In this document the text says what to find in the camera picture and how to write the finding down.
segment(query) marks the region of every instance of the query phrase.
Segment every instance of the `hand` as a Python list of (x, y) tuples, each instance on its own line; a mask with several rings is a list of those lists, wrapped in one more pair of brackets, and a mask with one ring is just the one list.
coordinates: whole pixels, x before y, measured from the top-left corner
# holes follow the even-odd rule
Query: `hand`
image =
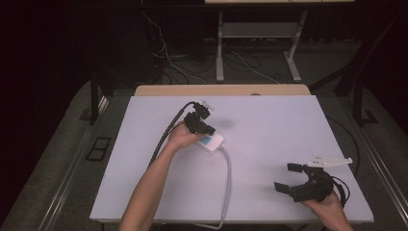
[(353, 230), (345, 216), (340, 199), (334, 191), (321, 202), (306, 200), (301, 203), (309, 207), (329, 230)]
[(183, 121), (178, 122), (174, 125), (173, 130), (168, 136), (168, 141), (166, 145), (174, 147), (176, 150), (185, 148), (195, 141), (203, 138), (205, 134), (192, 134), (186, 127)]

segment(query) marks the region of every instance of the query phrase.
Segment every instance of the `cable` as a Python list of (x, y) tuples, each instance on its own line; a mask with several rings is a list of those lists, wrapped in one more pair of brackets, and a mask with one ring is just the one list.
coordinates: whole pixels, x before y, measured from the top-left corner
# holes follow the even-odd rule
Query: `cable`
[(182, 125), (184, 123), (184, 121), (181, 121), (179, 124), (177, 124), (177, 125), (175, 125), (174, 127), (172, 127), (171, 128), (171, 130), (170, 131), (168, 131), (168, 135), (176, 128), (176, 127), (178, 127), (178, 126), (180, 126), (180, 125)]
[(255, 64), (255, 65), (252, 65), (252, 64), (250, 64), (248, 61), (245, 61), (245, 62), (243, 62), (243, 64), (242, 64), (242, 59), (241, 59), (241, 58), (240, 58), (240, 60), (238, 60), (238, 61), (235, 61), (235, 60), (230, 59), (230, 58), (227, 58), (227, 59), (230, 59), (231, 62), (233, 62), (233, 63), (235, 63), (235, 64), (238, 64), (238, 65), (241, 65), (241, 66), (244, 66), (244, 67), (250, 67), (250, 68), (253, 68), (253, 69), (254, 69), (254, 68), (258, 68), (258, 67), (261, 66), (261, 62), (259, 61), (259, 59), (258, 59), (256, 56), (254, 56), (254, 55), (247, 56), (247, 55), (246, 55), (246, 57), (251, 57), (251, 58), (253, 58), (253, 59), (256, 61), (256, 64)]
[[(186, 76), (189, 76), (189, 77), (192, 78), (192, 79), (199, 80), (199, 81), (201, 81), (203, 84), (207, 84), (207, 82), (206, 82), (203, 78), (194, 77), (194, 76), (192, 76), (192, 75), (190, 75), (190, 74), (188, 74), (188, 73), (185, 73), (183, 70), (181, 70), (179, 67), (177, 67), (177, 65), (175, 65), (175, 64), (171, 61), (170, 57), (168, 56), (167, 44), (166, 44), (166, 42), (165, 42), (165, 39), (163, 38), (162, 28), (161, 28), (158, 24), (156, 24), (152, 19), (150, 19), (146, 14), (144, 14), (144, 13), (142, 13), (142, 14), (143, 14), (143, 16), (144, 16), (149, 22), (151, 22), (153, 25), (155, 25), (155, 26), (159, 29), (159, 35), (160, 35), (161, 41), (162, 41), (162, 43), (163, 43), (163, 48), (162, 48), (159, 52), (165, 51), (165, 55), (166, 55), (166, 58), (167, 58), (168, 62), (169, 62), (172, 66), (174, 66), (178, 71), (180, 71), (182, 74), (184, 74), (184, 75), (186, 75)], [(157, 55), (157, 54), (152, 53), (152, 55), (154, 55), (154, 56), (156, 56), (156, 57), (158, 57), (158, 58), (161, 58), (161, 56), (159, 56), (159, 55)]]
[(169, 68), (169, 69), (176, 70), (177, 72), (181, 73), (183, 75), (183, 77), (186, 79), (187, 84), (190, 84), (189, 78), (187, 77), (187, 75), (184, 72), (180, 72), (180, 71), (178, 71), (178, 69), (176, 69), (174, 67), (171, 67), (171, 66), (166, 66), (166, 67)]
[(226, 55), (224, 55), (224, 54), (222, 54), (222, 60), (227, 64), (227, 65), (229, 65), (229, 67), (231, 67), (233, 70), (236, 70), (236, 71), (238, 71), (238, 72), (251, 72), (251, 70), (250, 69), (245, 69), (245, 70), (241, 70), (241, 69), (237, 69), (236, 67), (234, 67), (234, 66), (232, 66), (231, 64), (230, 64), (230, 62), (233, 62), (232, 60), (231, 60), (231, 58), (229, 58), (228, 56), (226, 56)]
[(207, 68), (202, 69), (202, 70), (191, 71), (191, 70), (189, 70), (189, 69), (187, 69), (187, 68), (185, 68), (185, 67), (183, 67), (183, 66), (181, 66), (181, 65), (179, 65), (179, 64), (175, 64), (175, 65), (179, 66), (180, 68), (183, 68), (183, 69), (186, 70), (188, 73), (191, 73), (191, 74), (200, 74), (200, 73), (205, 73), (205, 72), (209, 71), (209, 70), (211, 69), (211, 67), (213, 67), (214, 63), (216, 62), (216, 58), (217, 58), (217, 57), (214, 57), (214, 58), (211, 60), (210, 65), (209, 65)]
[(341, 128), (343, 128), (343, 129), (348, 133), (348, 135), (353, 139), (354, 145), (356, 146), (356, 154), (357, 154), (357, 163), (356, 163), (356, 168), (354, 169), (353, 175), (354, 175), (354, 177), (356, 177), (357, 174), (358, 174), (358, 171), (359, 171), (359, 169), (360, 169), (360, 162), (361, 162), (360, 148), (359, 148), (359, 146), (358, 146), (358, 143), (357, 143), (356, 139), (355, 139), (354, 136), (350, 133), (350, 131), (348, 131), (339, 121), (337, 121), (336, 119), (334, 119), (334, 118), (332, 118), (332, 117), (330, 117), (330, 116), (327, 116), (327, 115), (326, 115), (326, 118), (328, 118), (328, 119), (332, 120), (333, 122), (337, 123), (337, 124), (338, 124)]
[(219, 222), (218, 226), (212, 226), (212, 225), (207, 225), (207, 224), (199, 224), (199, 223), (194, 224), (196, 226), (209, 228), (209, 229), (215, 229), (215, 230), (219, 230), (222, 227), (222, 224), (224, 223), (224, 220), (225, 220), (225, 215), (227, 213), (227, 208), (228, 208), (228, 203), (229, 203), (229, 196), (230, 196), (230, 192), (231, 192), (231, 178), (232, 178), (232, 176), (231, 176), (232, 175), (231, 174), (231, 160), (230, 160), (228, 151), (225, 149), (225, 145), (222, 144), (221, 148), (219, 150), (221, 150), (222, 153), (224, 153), (224, 156), (227, 159), (227, 165), (228, 165), (227, 192), (226, 192), (225, 199), (224, 199), (224, 206), (222, 208), (221, 221)]
[(172, 84), (173, 84), (173, 81), (171, 80), (171, 79), (172, 79), (171, 76), (169, 76), (169, 75), (166, 74), (166, 73), (164, 73), (164, 75), (168, 78), (169, 84), (172, 85)]
[[(175, 76), (172, 75), (172, 74), (174, 74), (174, 73), (168, 73), (168, 72), (163, 71), (163, 74), (164, 74), (165, 76), (167, 76), (168, 78), (173, 79), (175, 82), (177, 82), (177, 84), (183, 85), (180, 81), (177, 80), (177, 78), (176, 78)], [(184, 76), (184, 75), (183, 75), (183, 77), (186, 79), (187, 84), (190, 84), (190, 81), (189, 81), (189, 79), (187, 78), (187, 76)]]
[(267, 77), (266, 75), (261, 74), (261, 73), (259, 73), (258, 71), (254, 70), (252, 67), (250, 67), (250, 66), (246, 63), (246, 61), (245, 61), (239, 54), (237, 54), (237, 53), (235, 53), (235, 52), (232, 52), (232, 53), (233, 53), (234, 55), (238, 56), (238, 58), (240, 58), (240, 59), (242, 60), (242, 62), (243, 62), (246, 66), (248, 66), (248, 68), (249, 68), (250, 70), (252, 70), (252, 72), (254, 72), (255, 74), (258, 74), (258, 75), (260, 75), (260, 76), (262, 76), (262, 77), (265, 77), (265, 78), (267, 78), (267, 79), (269, 79), (269, 80), (275, 82), (276, 84), (279, 84), (279, 85), (280, 85), (280, 83), (277, 82), (276, 80), (274, 80), (274, 79), (272, 79), (272, 78), (270, 78), (270, 77)]
[(348, 185), (341, 179), (337, 178), (336, 176), (331, 176), (333, 179), (336, 179), (340, 182), (342, 182), (342, 184), (347, 188), (347, 197), (345, 198), (344, 204), (346, 204), (346, 202), (348, 201), (348, 199), (350, 198), (350, 188), (348, 187)]
[(163, 133), (162, 137), (159, 140), (159, 143), (156, 146), (156, 149), (152, 155), (152, 158), (150, 159), (149, 165), (147, 168), (149, 168), (151, 166), (151, 164), (153, 164), (153, 162), (156, 160), (157, 155), (159, 154), (159, 150), (162, 147), (163, 142), (165, 141), (165, 139), (168, 136), (168, 133), (170, 132), (171, 128), (174, 126), (174, 124), (176, 123), (177, 119), (179, 119), (179, 117), (183, 114), (184, 110), (186, 110), (187, 107), (189, 107), (189, 105), (194, 104), (195, 102), (189, 102), (187, 103), (179, 112), (178, 114), (174, 117), (174, 119), (170, 122), (170, 124), (168, 124), (165, 132)]

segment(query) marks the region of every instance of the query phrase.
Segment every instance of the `white table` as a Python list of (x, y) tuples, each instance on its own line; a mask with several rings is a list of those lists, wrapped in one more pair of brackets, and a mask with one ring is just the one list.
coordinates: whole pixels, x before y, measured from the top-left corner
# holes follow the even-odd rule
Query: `white table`
[[(317, 221), (309, 209), (273, 182), (290, 186), (307, 181), (286, 169), (305, 164), (313, 153), (343, 157), (317, 99), (312, 95), (135, 96), (130, 100), (90, 218), (118, 222), (144, 173), (162, 133), (192, 100), (216, 108), (206, 119), (224, 136), (232, 162), (232, 191), (225, 223)], [(351, 190), (345, 206), (350, 222), (371, 222), (373, 215), (348, 166), (326, 170)], [(171, 164), (155, 222), (218, 222), (225, 194), (227, 165), (220, 153), (192, 145)]]

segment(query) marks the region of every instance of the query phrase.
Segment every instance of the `dark background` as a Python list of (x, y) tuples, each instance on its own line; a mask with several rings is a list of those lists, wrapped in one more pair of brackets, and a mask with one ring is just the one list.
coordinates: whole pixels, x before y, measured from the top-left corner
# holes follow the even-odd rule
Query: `dark background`
[[(399, 1), (379, 2), (384, 7), (310, 11), (302, 39), (331, 42), (375, 36), (399, 9), (395, 7)], [(160, 1), (148, 4), (160, 4)], [(160, 73), (154, 67), (159, 63), (149, 55), (150, 48), (157, 48), (157, 31), (138, 11), (79, 9), (77, 5), (74, 1), (0, 3), (3, 109), (0, 224), (71, 99), (92, 73), (99, 77), (105, 94), (112, 94), (118, 88), (153, 83)], [(217, 32), (217, 13), (214, 12), (148, 14), (162, 26), (167, 43), (194, 56), (202, 54), (202, 39), (214, 37)], [(245, 11), (230, 12), (226, 16), (234, 20), (269, 20), (266, 14)], [(362, 76), (400, 126), (408, 131), (406, 28), (405, 14), (378, 46)]]

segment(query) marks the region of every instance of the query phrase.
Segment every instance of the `metal frame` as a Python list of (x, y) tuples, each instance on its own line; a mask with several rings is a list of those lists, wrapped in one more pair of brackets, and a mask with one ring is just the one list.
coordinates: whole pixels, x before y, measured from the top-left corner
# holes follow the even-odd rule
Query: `metal frame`
[[(349, 105), (346, 105), (344, 101), (340, 101), (340, 103), (345, 112), (352, 110), (348, 109)], [(348, 122), (352, 124), (355, 132), (361, 138), (364, 147), (368, 152), (368, 157), (371, 161), (371, 164), (378, 174), (378, 178), (381, 180), (382, 185), (387, 190), (388, 195), (393, 201), (406, 227), (408, 227), (408, 199), (406, 198), (406, 196), (400, 189), (399, 185), (395, 181), (394, 177), (388, 170), (387, 166), (385, 165), (384, 161), (381, 158), (381, 155), (378, 153), (377, 149), (372, 143), (370, 136), (366, 132), (365, 128), (360, 126), (360, 124), (358, 124), (358, 121), (356, 121), (354, 117), (352, 117), (350, 114), (346, 115)]]
[(297, 83), (301, 81), (299, 72), (293, 60), (294, 51), (300, 39), (300, 35), (303, 30), (303, 25), (306, 20), (307, 11), (303, 11), (300, 14), (300, 18), (297, 21), (297, 25), (292, 33), (286, 32), (285, 27), (289, 27), (290, 30), (293, 27), (292, 23), (250, 23), (255, 29), (248, 31), (249, 23), (223, 23), (222, 12), (218, 17), (218, 38), (217, 38), (217, 82), (224, 82), (224, 71), (222, 64), (222, 38), (292, 38), (292, 44), (288, 51), (284, 52), (286, 63), (291, 71), (293, 80)]
[[(99, 102), (98, 114), (103, 115), (109, 105), (109, 101), (104, 96)], [(74, 184), (75, 176), (77, 175), (77, 168), (80, 166), (85, 156), (90, 149), (90, 141), (95, 136), (95, 131), (99, 126), (101, 121), (101, 116), (95, 120), (93, 126), (89, 126), (85, 131), (84, 136), (78, 145), (75, 155), (72, 158), (70, 166), (60, 184), (57, 191), (52, 197), (52, 201), (48, 207), (47, 213), (42, 218), (41, 224), (38, 227), (38, 231), (52, 230), (54, 224), (57, 222), (57, 218), (60, 214), (61, 209), (65, 203), (68, 193)]]

